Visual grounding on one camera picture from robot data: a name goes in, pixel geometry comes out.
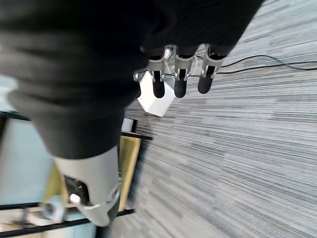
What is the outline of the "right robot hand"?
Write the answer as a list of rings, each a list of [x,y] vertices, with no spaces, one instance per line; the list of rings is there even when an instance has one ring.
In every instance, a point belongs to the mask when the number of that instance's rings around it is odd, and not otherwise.
[[[175,45],[210,58],[234,48],[260,0],[3,0],[0,72],[64,176],[71,200],[99,227],[119,206],[118,152],[133,74]]]

